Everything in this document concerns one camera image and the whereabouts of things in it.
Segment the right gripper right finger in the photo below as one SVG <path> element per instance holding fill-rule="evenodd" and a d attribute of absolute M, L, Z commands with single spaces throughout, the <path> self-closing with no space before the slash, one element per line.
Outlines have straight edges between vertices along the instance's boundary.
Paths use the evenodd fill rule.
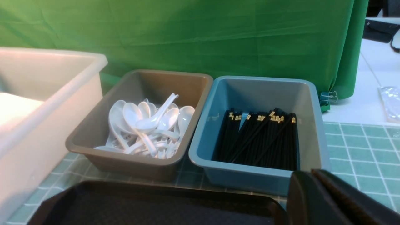
<path fill-rule="evenodd" d="M 324 186 L 339 209 L 355 225 L 398 225 L 399 213 L 359 191 L 326 170 L 311 173 Z"/>

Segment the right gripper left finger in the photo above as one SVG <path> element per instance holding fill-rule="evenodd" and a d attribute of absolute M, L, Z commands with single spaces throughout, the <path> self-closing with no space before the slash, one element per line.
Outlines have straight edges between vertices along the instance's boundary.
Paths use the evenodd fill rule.
<path fill-rule="evenodd" d="M 309 172 L 292 173 L 287 197 L 289 225 L 350 224 L 321 182 Z"/>

